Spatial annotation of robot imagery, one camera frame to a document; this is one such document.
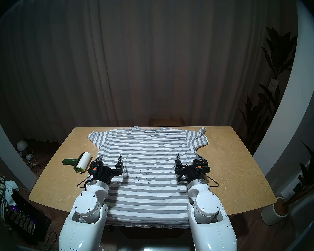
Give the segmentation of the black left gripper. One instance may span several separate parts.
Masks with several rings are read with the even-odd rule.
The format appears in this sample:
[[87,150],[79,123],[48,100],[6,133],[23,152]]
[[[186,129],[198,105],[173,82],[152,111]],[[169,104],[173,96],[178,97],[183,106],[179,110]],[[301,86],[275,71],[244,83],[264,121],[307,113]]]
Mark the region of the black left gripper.
[[111,180],[114,176],[120,176],[123,174],[124,164],[122,156],[119,155],[118,161],[115,164],[115,169],[111,169],[103,164],[103,154],[98,156],[94,162],[94,168],[96,172],[94,173],[94,181],[100,181],[110,186]]

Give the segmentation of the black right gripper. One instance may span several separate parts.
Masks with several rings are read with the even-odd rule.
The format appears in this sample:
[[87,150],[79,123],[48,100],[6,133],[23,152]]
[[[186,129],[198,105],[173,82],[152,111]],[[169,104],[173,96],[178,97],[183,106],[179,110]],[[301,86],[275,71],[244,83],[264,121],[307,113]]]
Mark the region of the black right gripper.
[[191,165],[182,164],[180,160],[180,154],[177,154],[175,159],[174,171],[178,175],[178,182],[187,182],[190,183],[195,179],[198,182],[202,182],[202,165],[208,164],[207,160],[202,156],[196,153],[196,159],[193,160]]

